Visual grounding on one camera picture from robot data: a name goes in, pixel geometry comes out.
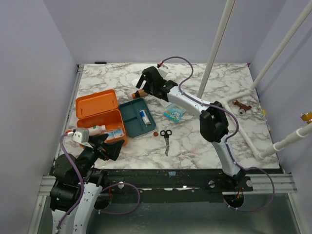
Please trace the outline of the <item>brown medicine bottle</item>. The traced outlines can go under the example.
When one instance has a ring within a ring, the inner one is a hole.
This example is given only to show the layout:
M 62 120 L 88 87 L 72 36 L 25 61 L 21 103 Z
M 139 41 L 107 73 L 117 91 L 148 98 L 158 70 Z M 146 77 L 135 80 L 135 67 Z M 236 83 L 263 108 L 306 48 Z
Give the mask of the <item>brown medicine bottle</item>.
M 136 98 L 142 98 L 147 96 L 148 94 L 143 90 L 143 89 L 139 89 L 136 92 L 132 93 L 132 98 L 136 99 Z

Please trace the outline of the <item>alcohol pad packets bag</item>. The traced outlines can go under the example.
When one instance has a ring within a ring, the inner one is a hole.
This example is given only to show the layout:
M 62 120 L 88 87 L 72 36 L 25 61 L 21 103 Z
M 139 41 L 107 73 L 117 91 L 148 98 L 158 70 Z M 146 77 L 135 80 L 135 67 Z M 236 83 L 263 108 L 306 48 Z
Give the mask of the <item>alcohol pad packets bag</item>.
M 108 130 L 105 132 L 105 134 L 107 134 L 107 138 L 106 141 L 109 140 L 113 140 L 119 137 L 123 137 L 124 136 L 124 131 L 122 128 L 118 128 L 118 129 L 114 129 L 114 130 Z

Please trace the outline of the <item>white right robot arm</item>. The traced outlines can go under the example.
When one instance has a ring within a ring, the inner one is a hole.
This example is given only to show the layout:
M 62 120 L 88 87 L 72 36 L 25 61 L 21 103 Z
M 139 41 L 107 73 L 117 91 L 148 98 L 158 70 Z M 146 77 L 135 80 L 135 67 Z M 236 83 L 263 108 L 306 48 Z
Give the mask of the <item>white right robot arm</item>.
M 176 104 L 199 119 L 201 136 L 210 142 L 222 165 L 225 174 L 224 185 L 230 191 L 235 191 L 242 185 L 245 173 L 238 165 L 229 144 L 229 123 L 226 112 L 219 102 L 205 102 L 188 92 L 172 80 L 165 80 L 159 68 L 148 67 L 142 71 L 136 88 L 166 102 Z

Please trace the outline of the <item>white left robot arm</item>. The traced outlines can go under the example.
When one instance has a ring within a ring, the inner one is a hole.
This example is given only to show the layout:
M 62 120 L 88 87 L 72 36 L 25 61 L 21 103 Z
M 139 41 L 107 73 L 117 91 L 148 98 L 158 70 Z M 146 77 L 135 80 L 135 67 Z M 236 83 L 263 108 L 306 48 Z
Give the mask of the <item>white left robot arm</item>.
M 124 140 L 106 142 L 107 134 L 91 136 L 78 157 L 64 152 L 55 162 L 50 191 L 53 233 L 84 234 L 98 195 L 108 186 L 108 173 L 94 168 L 98 159 L 117 160 Z

